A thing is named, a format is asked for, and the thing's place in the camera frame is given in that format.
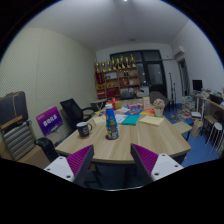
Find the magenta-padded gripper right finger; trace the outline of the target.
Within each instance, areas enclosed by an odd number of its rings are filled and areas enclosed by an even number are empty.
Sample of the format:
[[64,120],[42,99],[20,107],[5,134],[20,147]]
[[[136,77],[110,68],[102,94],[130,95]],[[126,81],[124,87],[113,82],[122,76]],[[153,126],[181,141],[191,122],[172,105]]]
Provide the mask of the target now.
[[136,144],[131,144],[130,152],[145,185],[182,169],[182,166],[166,153],[156,154]]

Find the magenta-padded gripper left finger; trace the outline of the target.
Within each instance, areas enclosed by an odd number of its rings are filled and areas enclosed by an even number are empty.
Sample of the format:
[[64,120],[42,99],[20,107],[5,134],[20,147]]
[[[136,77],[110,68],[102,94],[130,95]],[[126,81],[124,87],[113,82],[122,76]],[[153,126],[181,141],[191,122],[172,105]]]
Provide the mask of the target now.
[[93,156],[94,146],[89,145],[68,157],[59,156],[45,171],[82,186]]

